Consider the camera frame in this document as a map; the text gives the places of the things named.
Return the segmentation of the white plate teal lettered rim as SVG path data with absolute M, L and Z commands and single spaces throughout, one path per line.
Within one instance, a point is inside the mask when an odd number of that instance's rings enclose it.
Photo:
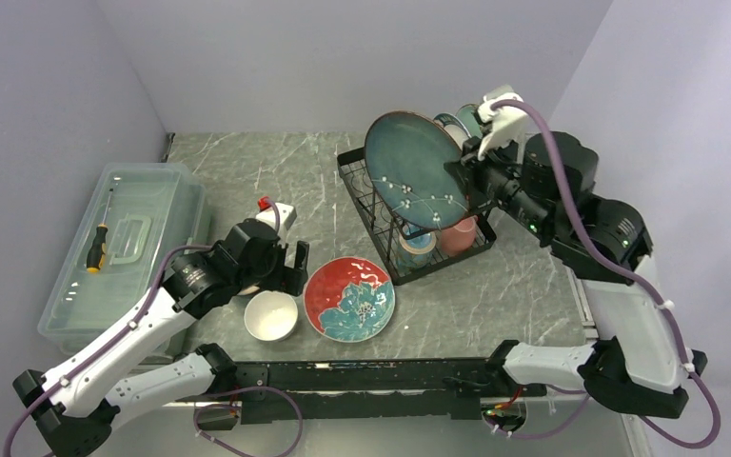
M 433 120 L 447 132 L 460 148 L 470 138 L 468 129 L 463 122 L 452 114 L 440 113 Z

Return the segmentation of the black wire dish rack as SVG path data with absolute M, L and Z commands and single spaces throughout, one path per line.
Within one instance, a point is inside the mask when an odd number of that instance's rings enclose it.
M 491 248 L 497 239 L 488 223 L 488 215 L 494 205 L 480 197 L 477 207 L 470 212 L 475 227 L 472 245 L 460 252 L 449 254 L 441 248 L 438 231 L 414 229 L 391 212 L 372 187 L 366 172 L 363 149 L 357 148 L 338 154 L 336 163 L 338 176 L 342 178 L 368 237 L 396 286 L 418 280 L 482 253 Z

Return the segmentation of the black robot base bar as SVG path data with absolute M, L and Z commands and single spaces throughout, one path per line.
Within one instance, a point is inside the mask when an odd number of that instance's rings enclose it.
M 201 401 L 237 403 L 245 425 L 306 419 L 445 416 L 478 420 L 540 387 L 523 387 L 484 358 L 238 362 Z

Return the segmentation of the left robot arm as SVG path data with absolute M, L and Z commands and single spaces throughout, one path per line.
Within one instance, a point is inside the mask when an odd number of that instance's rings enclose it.
M 310 245 L 296 245 L 293 266 L 269 224 L 248 218 L 212 246 L 168 252 L 144 297 L 84 349 L 45 372 L 28 369 L 12 386 L 25 410 L 10 429 L 6 456 L 18 429 L 32 419 L 54 456 L 88 456 L 126 422 L 174 400 L 221 400 L 237 384 L 237 367 L 216 344 L 130 376 L 151 352 L 243 290 L 297 297 L 307 281 Z

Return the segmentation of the white bowl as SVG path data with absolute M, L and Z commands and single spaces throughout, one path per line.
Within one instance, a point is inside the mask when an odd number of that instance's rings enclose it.
M 286 339 L 296 328 L 298 306 L 294 298 L 282 292 L 262 291 L 248 303 L 244 313 L 247 332 L 262 342 Z

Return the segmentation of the light blue flower plate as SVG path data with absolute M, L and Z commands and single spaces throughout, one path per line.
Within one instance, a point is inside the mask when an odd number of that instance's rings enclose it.
M 476 104 L 466 104 L 461 106 L 457 112 L 456 117 L 465 127 L 468 137 L 483 137 L 482 127 L 477 116 L 478 106 Z

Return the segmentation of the red rimmed bottom plate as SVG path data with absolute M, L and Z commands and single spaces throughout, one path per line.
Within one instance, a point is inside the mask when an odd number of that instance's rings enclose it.
M 346 256 L 320 266 L 304 291 L 306 317 L 324 337 L 361 343 L 381 333 L 396 308 L 390 276 L 375 263 Z

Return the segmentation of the dark teal plate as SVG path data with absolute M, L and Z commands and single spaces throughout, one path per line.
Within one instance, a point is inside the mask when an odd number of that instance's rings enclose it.
M 388 208 L 422 229 L 447 229 L 469 212 L 466 191 L 445 169 L 462 148 L 433 120 L 410 111 L 381 115 L 364 143 L 366 172 Z

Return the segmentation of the blue mug orange inside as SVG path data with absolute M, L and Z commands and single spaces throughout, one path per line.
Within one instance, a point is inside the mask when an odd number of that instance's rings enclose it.
M 400 274 L 408 274 L 431 263 L 437 245 L 434 231 L 425 231 L 413 224 L 404 223 L 401 225 L 398 241 L 396 263 Z

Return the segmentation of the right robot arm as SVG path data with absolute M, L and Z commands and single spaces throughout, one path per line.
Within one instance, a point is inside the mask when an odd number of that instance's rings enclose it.
M 595 342 L 571 348 L 506 340 L 488 359 L 487 384 L 499 395 L 525 385 L 580 389 L 619 413 L 676 419 L 688 401 L 684 363 L 703 370 L 706 356 L 679 355 L 663 311 L 643 289 L 656 273 L 651 237 L 636 209 L 595 193 L 598 153 L 566 132 L 554 139 L 592 248 L 570 223 L 541 135 L 483 160 L 468 141 L 464 157 L 443 165 L 460 188 L 492 200 L 573 273 L 598 332 Z

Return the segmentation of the pink mug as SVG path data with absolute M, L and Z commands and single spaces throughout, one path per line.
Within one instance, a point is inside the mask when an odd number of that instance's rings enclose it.
M 476 239 L 477 217 L 464 218 L 458 224 L 442 230 L 439 234 L 439 249 L 447 256 L 458 255 L 469 249 Z

